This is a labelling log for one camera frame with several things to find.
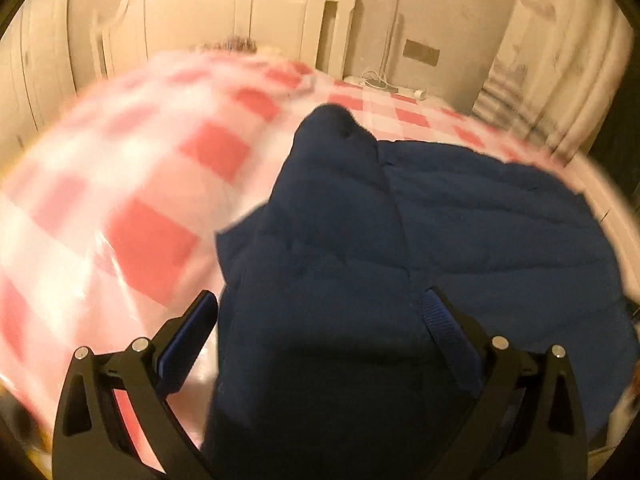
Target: white wooden headboard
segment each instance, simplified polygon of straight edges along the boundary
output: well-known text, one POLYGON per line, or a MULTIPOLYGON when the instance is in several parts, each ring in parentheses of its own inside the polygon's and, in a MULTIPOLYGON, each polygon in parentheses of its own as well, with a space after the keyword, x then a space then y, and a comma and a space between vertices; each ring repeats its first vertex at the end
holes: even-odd
POLYGON ((161 50, 250 36, 316 66, 327 2, 337 2, 328 73, 342 78, 356 0, 115 0, 94 17, 98 77, 126 72, 161 50))

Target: bed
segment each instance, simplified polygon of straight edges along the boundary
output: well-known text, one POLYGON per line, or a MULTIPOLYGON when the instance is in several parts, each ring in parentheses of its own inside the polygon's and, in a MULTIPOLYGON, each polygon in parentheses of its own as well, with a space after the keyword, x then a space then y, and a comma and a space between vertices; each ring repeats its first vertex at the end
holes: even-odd
MULTIPOLYGON (((0 195, 0 373, 44 428, 52 428, 77 346, 123 348, 155 333, 202 288, 220 293, 214 233, 268 199, 295 129, 325 102, 348 108, 378 139, 458 144, 536 166, 583 192, 617 251, 626 291, 640 299, 637 223, 587 157, 578 154, 565 167, 544 149, 444 102, 417 102, 342 80, 356 0, 233 0, 223 6, 225 25, 187 24, 181 44, 154 25, 159 17, 150 1, 119 0, 95 15, 93 68, 98 79, 114 78, 113 85, 89 90, 29 151, 0 195), (335 18, 326 12, 328 2, 337 4, 335 18), (273 15, 287 19, 275 23, 273 15), (234 34, 275 46, 289 60, 185 54, 195 44, 234 34), (151 65, 136 70, 150 58, 151 65), (230 77, 228 63, 242 78, 230 77), (328 73, 313 70, 323 64, 328 73), (166 93, 145 86, 158 78, 166 93), (180 85, 191 89, 189 100, 175 101, 172 92, 180 85), (211 91, 226 103, 213 115, 207 108, 211 91), (112 100, 122 122, 95 123, 104 99, 112 100), (166 105, 162 111, 158 102, 166 105), (142 118, 131 111, 137 106, 142 118), (192 112, 191 123, 171 115, 176 107, 192 112), (213 135, 203 139, 199 128, 212 117, 216 127, 206 131, 213 135)), ((180 23, 187 8, 161 11, 180 23)), ((216 374, 214 348, 212 338, 172 400, 196 442, 216 374)), ((124 413, 134 428, 132 413, 124 413)), ((140 434, 138 445, 145 449, 140 434)))

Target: checkered bedding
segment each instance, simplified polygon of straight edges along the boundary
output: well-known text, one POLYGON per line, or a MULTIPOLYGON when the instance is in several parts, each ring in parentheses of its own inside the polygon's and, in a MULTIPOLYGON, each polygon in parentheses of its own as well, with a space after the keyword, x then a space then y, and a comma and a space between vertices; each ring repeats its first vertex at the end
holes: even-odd
MULTIPOLYGON (((446 108, 285 60, 157 56, 93 88, 0 193, 0 380, 45 428, 77 346, 123 349, 180 315, 201 289, 220 293, 214 234, 268 199, 295 130, 325 102, 347 107, 379 139, 458 144, 573 185, 547 152, 446 108)), ((172 399, 196 443, 214 344, 172 399)))

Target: curtain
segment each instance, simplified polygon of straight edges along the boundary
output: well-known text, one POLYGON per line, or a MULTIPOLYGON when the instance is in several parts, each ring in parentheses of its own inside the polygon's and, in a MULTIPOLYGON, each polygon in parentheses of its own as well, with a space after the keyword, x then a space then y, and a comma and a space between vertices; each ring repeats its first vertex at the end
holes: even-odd
POLYGON ((472 113, 569 160, 593 142, 633 42, 614 0, 516 0, 472 113))

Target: metal screw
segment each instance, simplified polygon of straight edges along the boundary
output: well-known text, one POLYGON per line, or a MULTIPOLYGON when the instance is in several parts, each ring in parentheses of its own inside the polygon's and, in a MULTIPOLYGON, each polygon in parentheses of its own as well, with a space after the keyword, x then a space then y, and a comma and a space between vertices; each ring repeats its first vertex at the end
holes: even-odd
POLYGON ((551 347, 551 353, 558 358, 562 358, 566 355, 566 350, 560 345, 553 345, 551 347))
POLYGON ((89 355, 89 349, 86 346, 81 346, 78 350, 76 350, 76 352, 74 353, 74 357, 78 360, 80 359, 84 359, 85 357, 87 357, 89 355))
POLYGON ((133 343, 131 343, 131 348, 133 348, 136 352, 142 352, 146 350, 149 346, 149 339, 146 337, 139 337, 133 343))
POLYGON ((491 344, 498 350, 506 350, 509 348, 509 340, 501 335, 497 335, 491 339, 491 344))

